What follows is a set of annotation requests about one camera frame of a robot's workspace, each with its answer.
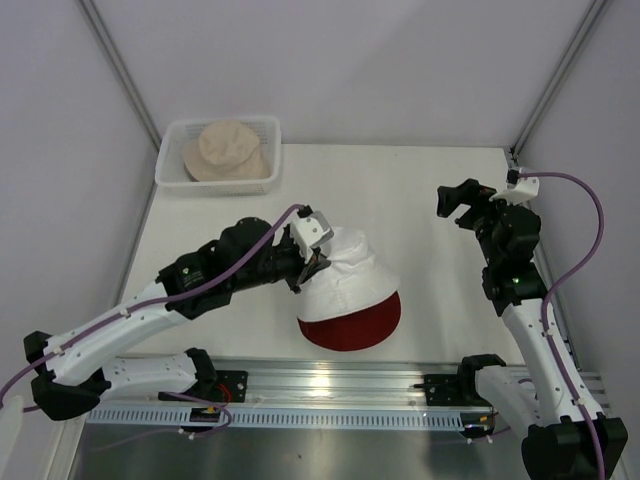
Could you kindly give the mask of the white bucket hat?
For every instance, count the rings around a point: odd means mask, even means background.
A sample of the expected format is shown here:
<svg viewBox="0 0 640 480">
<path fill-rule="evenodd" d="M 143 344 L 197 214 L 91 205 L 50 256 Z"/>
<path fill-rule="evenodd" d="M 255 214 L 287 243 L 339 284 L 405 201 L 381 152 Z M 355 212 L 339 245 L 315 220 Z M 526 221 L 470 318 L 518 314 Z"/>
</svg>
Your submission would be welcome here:
<svg viewBox="0 0 640 480">
<path fill-rule="evenodd" d="M 373 307 L 396 293 L 399 276 L 370 246 L 361 230 L 336 227 L 321 252 L 330 265 L 301 287 L 296 316 L 317 323 Z"/>
</svg>

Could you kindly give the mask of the red bucket hat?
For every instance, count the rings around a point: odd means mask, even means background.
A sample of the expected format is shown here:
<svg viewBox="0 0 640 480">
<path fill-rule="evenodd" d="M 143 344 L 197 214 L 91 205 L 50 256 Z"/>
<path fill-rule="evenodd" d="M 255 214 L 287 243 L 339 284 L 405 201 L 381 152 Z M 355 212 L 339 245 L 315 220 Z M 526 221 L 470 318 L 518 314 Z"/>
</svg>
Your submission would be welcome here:
<svg viewBox="0 0 640 480">
<path fill-rule="evenodd" d="M 396 330 L 401 319 L 398 292 L 378 304 L 318 322 L 297 319 L 302 335 L 327 350 L 352 352 L 374 347 Z"/>
</svg>

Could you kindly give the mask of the beige bucket hat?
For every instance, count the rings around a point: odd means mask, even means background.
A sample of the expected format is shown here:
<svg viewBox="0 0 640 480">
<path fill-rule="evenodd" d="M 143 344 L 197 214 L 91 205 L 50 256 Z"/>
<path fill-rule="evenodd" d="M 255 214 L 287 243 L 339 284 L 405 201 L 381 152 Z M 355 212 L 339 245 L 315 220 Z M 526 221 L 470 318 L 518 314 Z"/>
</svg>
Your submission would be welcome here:
<svg viewBox="0 0 640 480">
<path fill-rule="evenodd" d="M 260 180 L 271 175 L 258 135 L 236 120 L 207 125 L 185 143 L 182 159 L 187 173 L 198 182 Z"/>
</svg>

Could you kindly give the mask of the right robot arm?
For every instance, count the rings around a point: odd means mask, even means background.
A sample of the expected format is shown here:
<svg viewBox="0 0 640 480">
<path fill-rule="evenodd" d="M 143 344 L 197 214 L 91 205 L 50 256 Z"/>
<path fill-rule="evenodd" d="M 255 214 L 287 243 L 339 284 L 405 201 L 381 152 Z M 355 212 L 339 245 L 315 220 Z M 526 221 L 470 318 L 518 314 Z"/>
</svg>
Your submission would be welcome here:
<svg viewBox="0 0 640 480">
<path fill-rule="evenodd" d="M 437 190 L 436 213 L 456 219 L 478 241 L 486 266 L 482 286 L 514 338 L 528 376 L 518 379 L 495 354 L 467 356 L 453 375 L 426 375 L 420 383 L 430 406 L 493 409 L 520 440 L 532 479 L 608 479 L 628 441 L 619 418 L 606 415 L 589 391 L 566 346 L 533 257 L 541 219 L 526 207 L 539 179 L 512 172 L 503 191 L 467 179 Z"/>
</svg>

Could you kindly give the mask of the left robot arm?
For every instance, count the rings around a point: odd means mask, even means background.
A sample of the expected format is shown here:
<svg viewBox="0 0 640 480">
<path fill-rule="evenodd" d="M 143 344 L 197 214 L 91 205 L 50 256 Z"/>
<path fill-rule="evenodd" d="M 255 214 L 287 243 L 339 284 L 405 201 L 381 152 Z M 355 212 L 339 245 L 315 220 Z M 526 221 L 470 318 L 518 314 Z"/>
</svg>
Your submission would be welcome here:
<svg viewBox="0 0 640 480">
<path fill-rule="evenodd" d="M 35 405 L 50 419 L 62 421 L 106 400 L 221 399 L 218 372 L 204 349 L 154 358 L 128 359 L 123 354 L 166 329 L 229 305 L 238 292 L 284 281 L 299 293 L 329 266 L 321 247 L 333 235 L 318 212 L 276 225 L 243 218 L 88 324 L 61 335 L 31 333 L 24 350 L 36 372 L 31 382 Z"/>
</svg>

